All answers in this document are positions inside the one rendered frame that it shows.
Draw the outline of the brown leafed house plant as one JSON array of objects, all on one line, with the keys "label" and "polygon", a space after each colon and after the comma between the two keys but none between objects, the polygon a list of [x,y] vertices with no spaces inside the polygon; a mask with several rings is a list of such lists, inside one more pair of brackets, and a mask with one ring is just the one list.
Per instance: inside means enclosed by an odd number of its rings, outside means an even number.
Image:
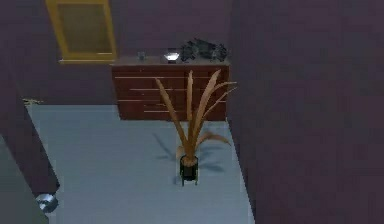
[{"label": "brown leafed house plant", "polygon": [[[167,93],[162,82],[156,78],[155,82],[159,88],[160,95],[165,103],[166,108],[174,126],[177,130],[178,136],[180,138],[181,144],[176,150],[176,158],[181,160],[181,163],[186,167],[192,167],[197,164],[197,158],[195,157],[196,150],[198,147],[207,140],[216,140],[230,145],[230,142],[227,138],[214,134],[210,131],[200,134],[204,122],[207,120],[208,115],[213,111],[213,109],[220,103],[220,101],[226,97],[229,93],[236,89],[235,82],[222,82],[217,83],[217,80],[220,76],[221,71],[217,70],[213,73],[209,79],[200,101],[196,109],[193,108],[193,71],[190,71],[187,79],[187,88],[186,88],[186,118],[188,122],[188,131],[184,132],[184,129],[181,126],[176,110],[172,104],[169,94]],[[233,85],[234,87],[230,90],[224,92],[214,104],[208,107],[208,103],[212,95],[220,88]]]}]

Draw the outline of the red-brown chest of drawers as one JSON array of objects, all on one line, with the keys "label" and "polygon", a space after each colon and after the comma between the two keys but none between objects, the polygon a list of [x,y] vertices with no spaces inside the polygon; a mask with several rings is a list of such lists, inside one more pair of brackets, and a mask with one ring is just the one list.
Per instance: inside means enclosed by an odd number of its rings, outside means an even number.
[{"label": "red-brown chest of drawers", "polygon": [[230,62],[195,59],[169,64],[163,56],[149,56],[141,61],[134,56],[116,60],[111,67],[117,106],[121,120],[170,121],[168,109],[155,79],[159,79],[181,121],[186,120],[188,74],[193,72],[192,108],[199,106],[201,96],[214,72],[220,70],[217,82],[230,77]]}]

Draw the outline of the white bowl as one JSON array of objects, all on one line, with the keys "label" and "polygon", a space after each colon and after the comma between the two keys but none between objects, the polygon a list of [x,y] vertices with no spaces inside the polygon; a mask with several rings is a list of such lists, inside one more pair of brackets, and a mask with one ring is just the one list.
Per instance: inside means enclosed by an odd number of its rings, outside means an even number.
[{"label": "white bowl", "polygon": [[176,63],[178,58],[179,58],[180,54],[176,51],[176,50],[173,50],[173,51],[168,51],[164,57],[166,59],[166,61],[169,63],[169,64],[172,64],[172,63]]}]

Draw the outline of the black plant pot with stand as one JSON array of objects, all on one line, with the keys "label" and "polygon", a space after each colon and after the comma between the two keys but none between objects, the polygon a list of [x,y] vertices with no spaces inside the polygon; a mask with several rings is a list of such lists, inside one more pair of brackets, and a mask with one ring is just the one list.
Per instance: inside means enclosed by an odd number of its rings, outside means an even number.
[{"label": "black plant pot with stand", "polygon": [[186,181],[194,181],[198,184],[198,158],[195,158],[195,162],[192,166],[186,166],[184,164],[185,155],[180,158],[179,175],[181,178],[181,185],[184,186]]}]

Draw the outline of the dark grey leafy plant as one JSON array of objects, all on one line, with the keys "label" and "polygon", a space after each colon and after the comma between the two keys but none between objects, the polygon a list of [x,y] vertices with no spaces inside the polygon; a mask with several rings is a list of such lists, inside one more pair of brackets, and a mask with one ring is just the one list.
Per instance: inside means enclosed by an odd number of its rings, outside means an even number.
[{"label": "dark grey leafy plant", "polygon": [[183,62],[195,59],[223,62],[227,56],[228,50],[223,44],[214,44],[198,38],[185,42],[180,51],[180,59]]}]

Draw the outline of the yellow framed window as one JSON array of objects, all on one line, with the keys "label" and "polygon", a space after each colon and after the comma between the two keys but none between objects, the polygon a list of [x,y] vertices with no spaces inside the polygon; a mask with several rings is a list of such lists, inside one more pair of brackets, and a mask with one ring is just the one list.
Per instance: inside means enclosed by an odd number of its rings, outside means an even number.
[{"label": "yellow framed window", "polygon": [[117,58],[109,0],[45,0],[61,64],[111,64]]}]

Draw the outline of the round silver door knob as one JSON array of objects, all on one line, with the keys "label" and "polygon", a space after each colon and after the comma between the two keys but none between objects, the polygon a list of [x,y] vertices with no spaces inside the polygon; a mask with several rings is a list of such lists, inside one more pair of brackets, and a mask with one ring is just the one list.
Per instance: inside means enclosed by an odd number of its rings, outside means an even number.
[{"label": "round silver door knob", "polygon": [[40,194],[35,198],[39,205],[39,208],[44,213],[52,213],[59,205],[59,201],[55,195],[52,194]]}]

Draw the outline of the grey room door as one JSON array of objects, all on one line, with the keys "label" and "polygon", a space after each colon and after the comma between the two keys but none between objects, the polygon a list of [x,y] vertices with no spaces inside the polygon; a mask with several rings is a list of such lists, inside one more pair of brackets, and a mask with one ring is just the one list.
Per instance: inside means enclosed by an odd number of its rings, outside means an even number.
[{"label": "grey room door", "polygon": [[49,224],[1,134],[0,224]]}]

